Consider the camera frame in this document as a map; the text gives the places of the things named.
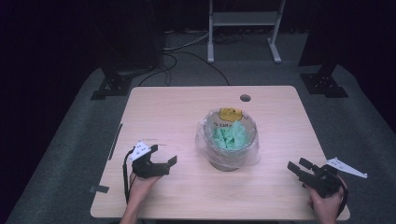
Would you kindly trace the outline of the person's left hand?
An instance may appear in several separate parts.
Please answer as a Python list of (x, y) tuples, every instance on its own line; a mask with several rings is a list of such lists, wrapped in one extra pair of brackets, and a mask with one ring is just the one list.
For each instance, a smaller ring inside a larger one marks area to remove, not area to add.
[(135, 173), (132, 173), (130, 177), (129, 205), (141, 204), (147, 198), (155, 183), (161, 179), (160, 176), (143, 178), (137, 176)]

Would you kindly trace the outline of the white metal stand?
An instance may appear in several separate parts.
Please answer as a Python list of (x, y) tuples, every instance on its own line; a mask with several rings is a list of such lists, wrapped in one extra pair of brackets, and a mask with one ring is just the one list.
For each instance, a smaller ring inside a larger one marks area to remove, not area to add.
[(213, 8), (214, 0), (208, 0), (208, 33), (207, 33), (207, 61), (215, 61), (213, 33), (216, 27), (225, 26), (272, 26), (272, 36), (267, 39), (269, 49), (275, 63), (281, 63), (281, 57), (276, 47), (276, 38), (282, 21), (286, 0), (279, 0), (277, 11), (268, 12), (216, 12)]

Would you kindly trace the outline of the crumpled green paper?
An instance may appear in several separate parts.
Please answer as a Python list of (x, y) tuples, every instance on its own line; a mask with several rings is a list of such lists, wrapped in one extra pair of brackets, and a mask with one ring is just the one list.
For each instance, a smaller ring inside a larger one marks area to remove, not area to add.
[(215, 128), (212, 139), (218, 148), (224, 150), (239, 150), (248, 144), (246, 128), (240, 121), (227, 127)]

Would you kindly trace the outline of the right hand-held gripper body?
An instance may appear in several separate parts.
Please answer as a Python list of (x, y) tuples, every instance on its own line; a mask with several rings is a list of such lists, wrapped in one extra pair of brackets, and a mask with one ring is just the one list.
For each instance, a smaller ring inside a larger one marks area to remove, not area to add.
[(316, 171), (312, 171), (312, 175), (307, 174), (306, 180), (303, 183), (315, 189), (321, 198), (333, 196), (340, 187), (343, 189), (346, 188), (345, 184), (338, 176), (338, 171), (362, 178), (368, 177), (366, 173), (358, 171), (337, 158), (333, 158), (327, 160), (326, 163), (318, 167)]

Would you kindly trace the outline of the person's right hand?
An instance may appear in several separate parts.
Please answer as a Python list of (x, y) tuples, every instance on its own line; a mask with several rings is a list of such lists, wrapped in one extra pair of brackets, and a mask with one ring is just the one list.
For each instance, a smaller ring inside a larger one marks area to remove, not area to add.
[(318, 224), (337, 224), (338, 211), (344, 199), (344, 189), (342, 187), (328, 198), (321, 198), (315, 189), (306, 187), (309, 192), (308, 205), (313, 207)]

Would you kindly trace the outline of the black stand base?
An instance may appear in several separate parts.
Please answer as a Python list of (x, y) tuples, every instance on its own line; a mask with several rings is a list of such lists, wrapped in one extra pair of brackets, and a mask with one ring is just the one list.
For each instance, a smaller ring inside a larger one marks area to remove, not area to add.
[(323, 94), (327, 98), (347, 98), (347, 92), (332, 77), (337, 63), (324, 63), (316, 73), (303, 73), (300, 77), (310, 94)]
[(102, 67), (104, 79), (98, 90), (94, 91), (92, 100), (105, 100), (107, 96), (126, 96), (131, 87), (132, 80), (122, 76), (112, 67)]

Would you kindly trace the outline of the yellow crumpled wrapper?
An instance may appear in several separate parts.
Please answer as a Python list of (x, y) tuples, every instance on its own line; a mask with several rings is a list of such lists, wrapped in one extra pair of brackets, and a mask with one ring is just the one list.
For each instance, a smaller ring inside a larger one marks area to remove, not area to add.
[(219, 110), (221, 120), (235, 122), (243, 117), (243, 111), (234, 107), (223, 107)]

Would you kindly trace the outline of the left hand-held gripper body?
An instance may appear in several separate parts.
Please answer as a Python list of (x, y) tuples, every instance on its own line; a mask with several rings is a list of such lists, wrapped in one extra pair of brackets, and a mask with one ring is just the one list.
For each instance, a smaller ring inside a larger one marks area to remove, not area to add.
[(170, 167), (167, 162), (155, 163), (151, 161), (150, 146), (142, 141), (139, 141), (131, 155), (128, 156), (128, 161), (132, 163), (133, 172), (143, 178), (153, 176), (168, 175)]

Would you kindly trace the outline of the dark cabinet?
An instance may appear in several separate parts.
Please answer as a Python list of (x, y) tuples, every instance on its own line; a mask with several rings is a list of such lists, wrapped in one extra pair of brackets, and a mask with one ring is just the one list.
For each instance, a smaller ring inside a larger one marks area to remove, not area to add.
[(163, 46), (153, 0), (105, 0), (110, 12), (116, 52), (132, 68), (158, 66)]

